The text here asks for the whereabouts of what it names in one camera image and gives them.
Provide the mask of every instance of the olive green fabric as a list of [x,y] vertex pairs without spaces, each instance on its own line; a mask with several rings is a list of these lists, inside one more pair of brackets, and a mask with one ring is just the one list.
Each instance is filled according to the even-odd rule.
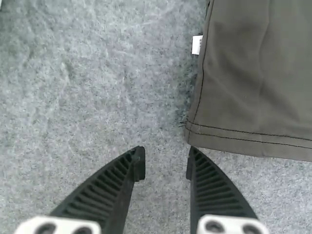
[[312,1],[211,0],[185,138],[312,161]]

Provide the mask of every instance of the white label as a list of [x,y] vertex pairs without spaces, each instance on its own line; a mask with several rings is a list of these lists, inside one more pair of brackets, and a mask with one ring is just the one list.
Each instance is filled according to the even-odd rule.
[[255,218],[206,214],[198,221],[197,234],[269,234],[269,230]]
[[97,222],[89,220],[37,216],[19,225],[14,234],[72,234],[72,233],[91,233],[100,234],[101,227]]
[[193,36],[192,55],[199,55],[202,39],[203,39],[203,35]]

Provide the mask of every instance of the black ridged grip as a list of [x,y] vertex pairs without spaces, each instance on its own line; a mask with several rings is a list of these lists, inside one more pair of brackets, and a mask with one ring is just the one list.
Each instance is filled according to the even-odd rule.
[[92,220],[104,234],[122,234],[134,183],[145,178],[145,150],[137,146],[98,170],[50,216]]
[[195,147],[190,149],[186,178],[191,181],[191,234],[208,214],[257,218],[231,180]]

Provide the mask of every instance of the gray carpet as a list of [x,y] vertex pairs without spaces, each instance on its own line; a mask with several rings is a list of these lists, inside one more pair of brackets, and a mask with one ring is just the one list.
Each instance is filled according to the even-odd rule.
[[[125,234],[189,233],[192,96],[205,0],[3,0],[1,234],[47,214],[124,151],[145,146]],[[203,150],[271,233],[312,233],[312,163]]]

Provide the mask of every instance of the fabric tag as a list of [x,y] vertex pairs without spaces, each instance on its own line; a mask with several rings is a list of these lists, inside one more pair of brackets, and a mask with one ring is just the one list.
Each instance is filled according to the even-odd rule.
[[203,39],[203,35],[193,36],[192,55],[199,55],[202,39]]

